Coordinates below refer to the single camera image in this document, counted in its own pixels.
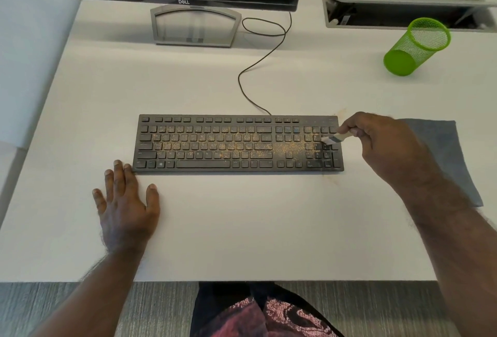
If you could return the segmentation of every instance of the space bar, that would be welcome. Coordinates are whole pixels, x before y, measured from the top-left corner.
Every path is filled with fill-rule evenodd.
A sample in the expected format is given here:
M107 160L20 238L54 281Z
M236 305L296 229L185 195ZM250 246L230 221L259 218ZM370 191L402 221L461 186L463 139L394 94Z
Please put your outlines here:
M229 160L178 160L176 168L230 168Z

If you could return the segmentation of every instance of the gray microfiber cloth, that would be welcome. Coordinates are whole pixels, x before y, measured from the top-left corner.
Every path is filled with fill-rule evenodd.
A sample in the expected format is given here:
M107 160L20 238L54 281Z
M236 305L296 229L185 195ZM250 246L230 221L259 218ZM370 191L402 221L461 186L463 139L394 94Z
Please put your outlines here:
M456 121L402 119L433 154L440 169L466 193L475 207L483 206L459 144Z

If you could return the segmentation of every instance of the keyboard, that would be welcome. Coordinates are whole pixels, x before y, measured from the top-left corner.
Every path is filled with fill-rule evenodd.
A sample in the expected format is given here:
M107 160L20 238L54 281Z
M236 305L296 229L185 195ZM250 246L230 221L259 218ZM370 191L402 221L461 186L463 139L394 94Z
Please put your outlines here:
M336 116L141 114L133 171L343 171L341 144L321 142L338 127Z

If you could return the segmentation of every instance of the black cable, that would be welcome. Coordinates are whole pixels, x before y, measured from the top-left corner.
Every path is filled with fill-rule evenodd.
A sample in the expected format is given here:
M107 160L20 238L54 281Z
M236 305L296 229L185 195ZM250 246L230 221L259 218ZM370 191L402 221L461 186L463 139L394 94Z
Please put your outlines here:
M288 33L288 31L290 30L290 28L292 27L292 14L289 12L288 13L290 15L290 26L288 27L287 30L285 30L283 28L283 26L281 24L278 24L278 23L275 23L274 21L269 21L269 20L264 20L264 19L259 19L259 18L244 18L242 20L242 26L245 28L245 30L249 33L252 33L252 34L256 34L257 36L265 36L265 37L281 37L283 36L283 39L281 40L281 42L279 44L276 45L276 47L271 50L268 54L266 54L264 57L262 57L260 60L258 60L256 63L254 63L253 65L250 65L249 67L247 67L245 70L241 71L240 74L238 74L238 85L240 86L240 90L242 91L243 95L245 96L245 98L250 101L253 105L255 105L256 107L258 107L259 109L265 111L267 114L271 115L270 112L267 110L267 109L264 109L263 107L257 105L256 103L254 103L251 99L249 99L249 97L247 95L245 95L245 92L244 92L244 89L242 88L242 84L240 83L240 76L246 72L247 70L250 70L252 67L254 67L255 65L259 64L261 61L263 61L265 58L267 58L273 51L275 51L277 48L280 47L281 44L283 44L283 41L285 40L286 38L286 34ZM266 33L258 33L258 32L254 32L254 31L251 31L250 29L248 29L246 26L245 26L245 20L257 20L257 21L264 21L265 23L270 23L270 24L274 24L276 26L279 26L282 30L283 30L283 33L280 33L280 34L266 34Z

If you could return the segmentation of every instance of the green mesh pen holder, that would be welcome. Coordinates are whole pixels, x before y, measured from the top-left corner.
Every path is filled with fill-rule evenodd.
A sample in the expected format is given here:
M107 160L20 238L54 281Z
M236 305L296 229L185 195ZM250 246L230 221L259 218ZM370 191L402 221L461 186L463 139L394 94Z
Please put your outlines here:
M450 40L450 32L441 22L430 18L416 19L385 55L383 63L395 75L411 75L433 54L448 47Z

